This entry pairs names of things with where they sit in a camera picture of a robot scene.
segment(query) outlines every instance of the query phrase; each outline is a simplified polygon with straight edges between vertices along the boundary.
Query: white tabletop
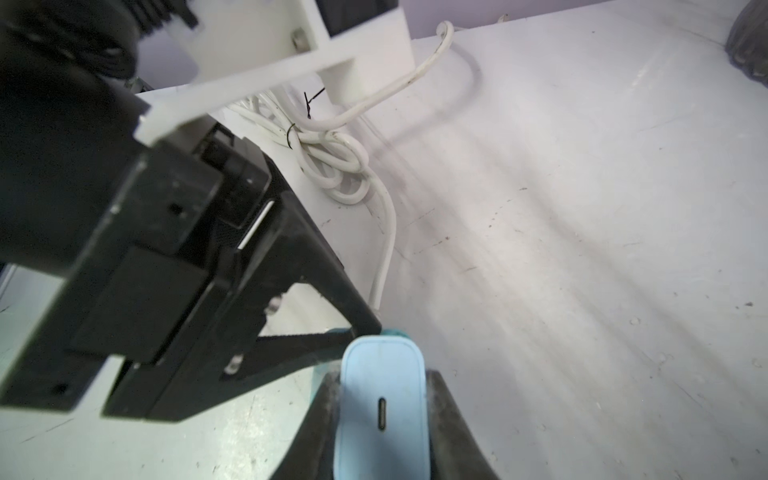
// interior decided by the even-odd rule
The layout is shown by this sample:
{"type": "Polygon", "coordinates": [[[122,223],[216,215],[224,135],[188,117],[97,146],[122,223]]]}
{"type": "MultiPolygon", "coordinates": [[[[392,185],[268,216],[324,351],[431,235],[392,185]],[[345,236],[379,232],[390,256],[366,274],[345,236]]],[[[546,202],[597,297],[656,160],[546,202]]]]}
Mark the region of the white tabletop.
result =
{"type": "MultiPolygon", "coordinates": [[[[443,373],[502,478],[768,472],[768,90],[722,48],[746,2],[640,3],[460,31],[349,127],[398,214],[382,321],[443,373]]],[[[219,118],[277,162],[365,296],[376,201],[339,208],[219,118]]],[[[180,425],[102,420],[109,375],[65,425],[3,412],[0,476],[266,478],[308,399],[304,372],[180,425]]]]}

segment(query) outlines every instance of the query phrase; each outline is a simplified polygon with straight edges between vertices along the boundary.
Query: coiled white cable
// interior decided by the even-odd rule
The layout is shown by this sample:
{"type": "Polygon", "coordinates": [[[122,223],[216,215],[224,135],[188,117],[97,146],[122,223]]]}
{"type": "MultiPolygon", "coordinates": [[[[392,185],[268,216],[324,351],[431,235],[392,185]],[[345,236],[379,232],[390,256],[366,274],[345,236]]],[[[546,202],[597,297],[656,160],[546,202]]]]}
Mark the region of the coiled white cable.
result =
{"type": "Polygon", "coordinates": [[[351,135],[334,129],[349,123],[374,105],[424,76],[443,52],[451,46],[453,31],[451,22],[441,22],[437,29],[437,34],[442,37],[440,45],[411,74],[394,81],[333,118],[325,120],[307,118],[290,100],[282,87],[229,106],[232,111],[263,127],[272,141],[292,148],[296,152],[296,161],[302,172],[335,201],[345,205],[357,204],[365,198],[370,188],[373,188],[381,197],[384,206],[386,238],[368,298],[369,305],[377,311],[381,305],[384,282],[389,271],[392,251],[395,248],[397,231],[395,205],[384,183],[368,166],[368,152],[363,145],[351,135]],[[261,107],[266,108],[273,118],[263,115],[261,107]],[[340,189],[345,174],[359,182],[357,188],[349,193],[342,192],[340,189]]]}

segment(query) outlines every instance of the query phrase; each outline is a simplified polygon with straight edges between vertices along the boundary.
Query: metal screw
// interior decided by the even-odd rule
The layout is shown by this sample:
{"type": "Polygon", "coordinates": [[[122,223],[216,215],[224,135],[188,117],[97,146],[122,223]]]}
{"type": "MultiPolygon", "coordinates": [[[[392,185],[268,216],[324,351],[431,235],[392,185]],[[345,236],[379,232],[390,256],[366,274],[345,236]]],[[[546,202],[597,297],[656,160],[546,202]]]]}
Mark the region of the metal screw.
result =
{"type": "Polygon", "coordinates": [[[277,310],[280,308],[280,304],[283,302],[282,296],[273,296],[270,298],[270,302],[266,305],[266,308],[264,309],[264,313],[267,315],[274,315],[277,313],[277,310]]]}
{"type": "Polygon", "coordinates": [[[240,364],[243,363],[243,355],[234,355],[230,359],[230,362],[227,364],[227,366],[224,367],[224,373],[227,375],[234,375],[237,373],[237,370],[240,369],[240,364]]]}
{"type": "Polygon", "coordinates": [[[297,28],[290,32],[290,40],[293,42],[293,47],[299,53],[304,53],[310,50],[310,40],[306,37],[306,33],[303,28],[297,28]]]}

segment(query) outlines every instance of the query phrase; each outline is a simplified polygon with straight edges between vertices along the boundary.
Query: light blue charger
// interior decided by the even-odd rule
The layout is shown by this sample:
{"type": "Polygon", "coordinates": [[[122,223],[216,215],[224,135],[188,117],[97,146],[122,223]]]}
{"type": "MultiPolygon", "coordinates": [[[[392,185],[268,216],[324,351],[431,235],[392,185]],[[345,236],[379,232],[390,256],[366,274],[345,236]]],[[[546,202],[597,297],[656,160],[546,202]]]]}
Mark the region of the light blue charger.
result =
{"type": "Polygon", "coordinates": [[[335,480],[429,480],[424,357],[400,336],[362,336],[341,364],[335,480]]]}

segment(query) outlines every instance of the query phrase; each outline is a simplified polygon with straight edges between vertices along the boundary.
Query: gray wall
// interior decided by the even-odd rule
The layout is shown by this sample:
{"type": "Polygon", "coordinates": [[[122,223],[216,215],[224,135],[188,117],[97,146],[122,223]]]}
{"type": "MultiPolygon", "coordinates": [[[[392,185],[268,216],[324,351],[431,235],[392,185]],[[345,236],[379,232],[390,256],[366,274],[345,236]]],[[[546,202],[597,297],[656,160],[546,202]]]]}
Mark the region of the gray wall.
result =
{"type": "Polygon", "coordinates": [[[494,23],[503,14],[511,20],[569,8],[601,3],[605,0],[400,0],[406,11],[412,38],[431,37],[437,24],[450,20],[464,28],[494,23]]]}
{"type": "MultiPolygon", "coordinates": [[[[503,14],[509,18],[531,17],[568,8],[600,3],[604,0],[400,0],[406,12],[412,38],[431,37],[437,24],[450,20],[464,28],[496,22],[503,14]]],[[[173,87],[194,78],[197,66],[164,31],[139,44],[138,75],[153,88],[173,87]]]]}

